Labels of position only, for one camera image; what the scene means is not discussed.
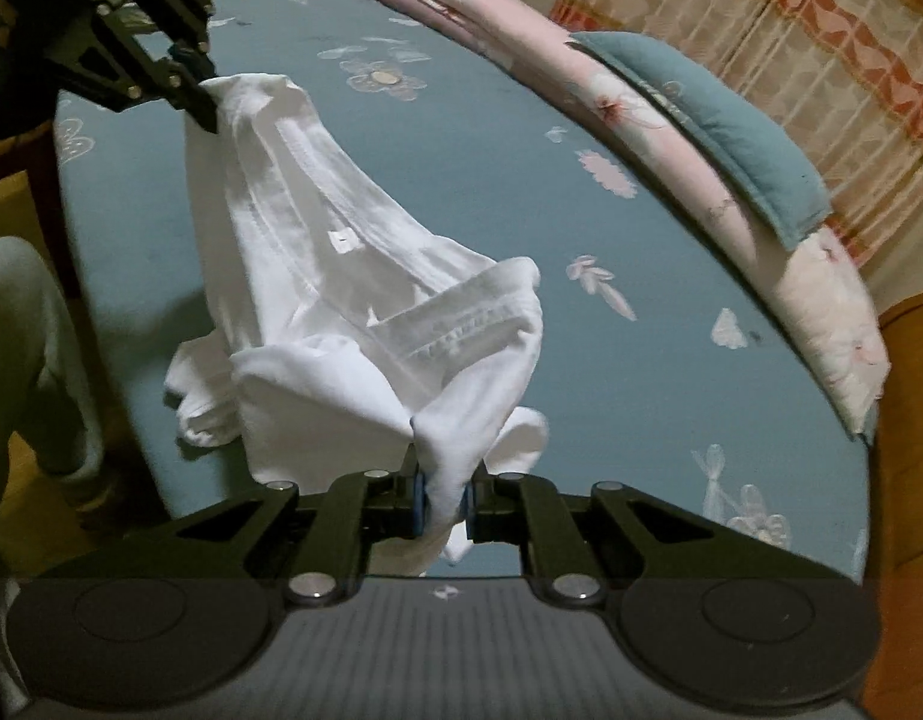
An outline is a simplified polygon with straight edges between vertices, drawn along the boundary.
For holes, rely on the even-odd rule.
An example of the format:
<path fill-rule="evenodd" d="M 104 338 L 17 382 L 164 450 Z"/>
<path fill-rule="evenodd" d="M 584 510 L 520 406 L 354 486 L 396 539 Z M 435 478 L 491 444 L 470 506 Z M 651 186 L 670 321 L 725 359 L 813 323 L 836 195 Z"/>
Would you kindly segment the wooden headboard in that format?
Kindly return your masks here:
<path fill-rule="evenodd" d="M 876 718 L 923 718 L 923 293 L 882 317 L 892 369 L 871 465 L 866 583 L 881 611 L 863 706 Z"/>

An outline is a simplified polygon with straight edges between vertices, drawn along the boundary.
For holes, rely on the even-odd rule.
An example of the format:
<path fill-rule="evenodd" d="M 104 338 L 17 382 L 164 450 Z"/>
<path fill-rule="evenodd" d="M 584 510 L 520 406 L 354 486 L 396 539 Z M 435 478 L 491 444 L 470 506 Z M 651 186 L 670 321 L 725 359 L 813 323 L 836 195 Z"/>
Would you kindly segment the teal floral bed sheet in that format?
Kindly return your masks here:
<path fill-rule="evenodd" d="M 450 517 L 477 465 L 616 478 L 850 577 L 868 552 L 873 311 L 829 229 L 683 202 L 489 60 L 370 0 L 224 0 L 208 133 L 58 110 L 69 242 L 175 517 L 417 449 L 397 571 L 503 571 Z"/>

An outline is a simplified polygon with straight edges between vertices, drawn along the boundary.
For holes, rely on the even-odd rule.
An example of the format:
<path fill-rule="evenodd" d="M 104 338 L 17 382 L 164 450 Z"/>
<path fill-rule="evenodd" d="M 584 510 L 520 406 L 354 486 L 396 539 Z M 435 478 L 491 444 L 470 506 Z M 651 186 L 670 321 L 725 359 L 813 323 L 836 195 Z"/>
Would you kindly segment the teal pillow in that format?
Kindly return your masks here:
<path fill-rule="evenodd" d="M 808 156 L 712 71 L 638 32 L 582 31 L 572 39 L 650 99 L 728 176 L 788 252 L 831 215 L 831 193 Z"/>

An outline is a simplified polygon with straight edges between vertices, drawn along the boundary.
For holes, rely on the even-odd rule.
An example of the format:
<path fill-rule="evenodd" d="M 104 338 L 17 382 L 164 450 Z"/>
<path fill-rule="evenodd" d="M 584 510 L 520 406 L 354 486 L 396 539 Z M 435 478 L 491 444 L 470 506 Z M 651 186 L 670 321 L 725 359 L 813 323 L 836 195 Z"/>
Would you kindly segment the white long-sleeve shirt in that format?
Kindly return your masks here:
<path fill-rule="evenodd" d="M 548 423 L 523 405 L 543 346 L 539 271 L 429 231 L 345 153 L 284 76 L 206 83 L 217 132 L 185 128 L 212 327 L 176 349 L 180 437 L 240 442 L 261 483 L 424 476 L 424 525 L 370 564 L 419 575 L 470 550 L 459 507 L 478 466 L 525 473 Z"/>

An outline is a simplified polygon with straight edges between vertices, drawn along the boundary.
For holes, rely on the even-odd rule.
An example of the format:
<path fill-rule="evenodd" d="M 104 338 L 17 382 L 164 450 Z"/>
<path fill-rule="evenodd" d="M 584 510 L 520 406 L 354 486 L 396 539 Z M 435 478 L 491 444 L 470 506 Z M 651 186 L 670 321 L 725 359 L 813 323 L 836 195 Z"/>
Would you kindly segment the person's grey trouser leg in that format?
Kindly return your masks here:
<path fill-rule="evenodd" d="M 76 504 L 103 488 L 102 424 L 73 321 L 45 260 L 0 238 L 0 502 L 14 434 Z"/>

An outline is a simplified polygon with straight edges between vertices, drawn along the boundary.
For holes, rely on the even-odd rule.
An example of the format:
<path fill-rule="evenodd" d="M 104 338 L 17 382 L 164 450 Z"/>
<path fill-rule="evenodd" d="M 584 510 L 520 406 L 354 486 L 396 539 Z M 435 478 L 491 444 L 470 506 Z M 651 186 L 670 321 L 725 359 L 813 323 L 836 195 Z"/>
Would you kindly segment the patterned curtain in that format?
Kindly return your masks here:
<path fill-rule="evenodd" d="M 551 16 L 707 67 L 813 161 L 876 304 L 923 293 L 923 0 L 555 0 Z"/>

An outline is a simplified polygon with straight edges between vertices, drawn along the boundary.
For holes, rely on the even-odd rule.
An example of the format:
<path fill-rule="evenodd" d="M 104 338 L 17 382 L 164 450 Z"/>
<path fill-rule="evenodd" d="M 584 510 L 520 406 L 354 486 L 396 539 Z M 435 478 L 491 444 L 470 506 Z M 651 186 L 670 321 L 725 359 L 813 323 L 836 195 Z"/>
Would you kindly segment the pink floral folded quilt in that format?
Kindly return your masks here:
<path fill-rule="evenodd" d="M 825 221 L 788 252 L 650 99 L 521 0 L 378 1 L 492 60 L 632 160 L 774 312 L 848 431 L 865 431 L 891 365 L 870 293 Z"/>

